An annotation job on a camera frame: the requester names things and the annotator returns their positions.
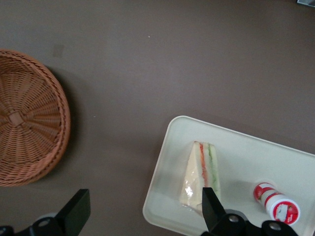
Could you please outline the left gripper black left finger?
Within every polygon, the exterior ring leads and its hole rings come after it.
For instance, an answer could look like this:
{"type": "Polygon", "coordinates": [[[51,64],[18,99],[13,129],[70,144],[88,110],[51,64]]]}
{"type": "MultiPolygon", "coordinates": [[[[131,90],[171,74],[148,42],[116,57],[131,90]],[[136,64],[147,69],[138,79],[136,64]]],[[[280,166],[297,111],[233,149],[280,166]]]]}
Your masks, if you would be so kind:
{"type": "Polygon", "coordinates": [[[77,236],[91,214],[89,189],[80,189],[54,216],[44,217],[30,226],[31,236],[77,236]]]}

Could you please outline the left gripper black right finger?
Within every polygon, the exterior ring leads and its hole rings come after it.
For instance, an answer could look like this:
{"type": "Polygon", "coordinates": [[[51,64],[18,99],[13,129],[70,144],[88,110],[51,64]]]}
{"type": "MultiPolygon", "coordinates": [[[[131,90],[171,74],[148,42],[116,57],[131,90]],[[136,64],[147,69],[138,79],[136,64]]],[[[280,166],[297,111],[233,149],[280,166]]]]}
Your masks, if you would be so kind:
{"type": "Polygon", "coordinates": [[[202,189],[202,215],[207,231],[203,236],[244,236],[246,222],[235,210],[225,210],[211,187],[202,189]]]}

